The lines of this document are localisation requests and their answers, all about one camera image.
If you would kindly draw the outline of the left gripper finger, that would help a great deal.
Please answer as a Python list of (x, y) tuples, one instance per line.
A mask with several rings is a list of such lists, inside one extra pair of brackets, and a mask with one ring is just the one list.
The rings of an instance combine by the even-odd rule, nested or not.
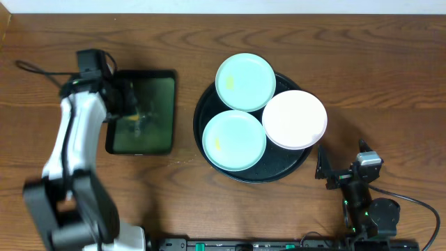
[(140, 137), (141, 136), (141, 120), (134, 122), (134, 137)]
[(137, 111), (140, 117), (159, 117), (160, 101), (156, 98), (139, 98)]

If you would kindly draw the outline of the green yellow sponge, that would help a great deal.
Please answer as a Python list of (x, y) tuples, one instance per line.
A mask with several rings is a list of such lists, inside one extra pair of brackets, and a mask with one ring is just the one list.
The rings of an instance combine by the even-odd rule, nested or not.
[(132, 115), (129, 115), (129, 116), (126, 116), (126, 117), (125, 117), (126, 120), (134, 121), (134, 122), (136, 122), (136, 121), (140, 121), (140, 120), (143, 119), (143, 118), (144, 118), (144, 115), (143, 115), (143, 114), (140, 114), (140, 113), (132, 114)]

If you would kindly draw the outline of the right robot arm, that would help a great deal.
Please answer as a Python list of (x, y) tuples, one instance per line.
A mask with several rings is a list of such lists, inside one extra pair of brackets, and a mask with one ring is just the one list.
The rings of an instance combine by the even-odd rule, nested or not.
[(397, 235), (400, 205), (393, 199), (372, 198), (369, 184), (379, 177), (383, 159), (364, 141), (348, 169), (335, 170), (322, 146), (318, 147), (316, 179), (325, 179), (329, 190), (343, 195), (344, 221), (352, 233), (345, 237), (348, 250), (389, 250)]

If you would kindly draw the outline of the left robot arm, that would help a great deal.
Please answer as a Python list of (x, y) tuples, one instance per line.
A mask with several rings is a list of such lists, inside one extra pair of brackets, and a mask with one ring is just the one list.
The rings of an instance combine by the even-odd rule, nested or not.
[(56, 143), (23, 198), (46, 250), (147, 250), (143, 227), (122, 221), (96, 174), (104, 122), (137, 114), (129, 80), (73, 79), (64, 84)]

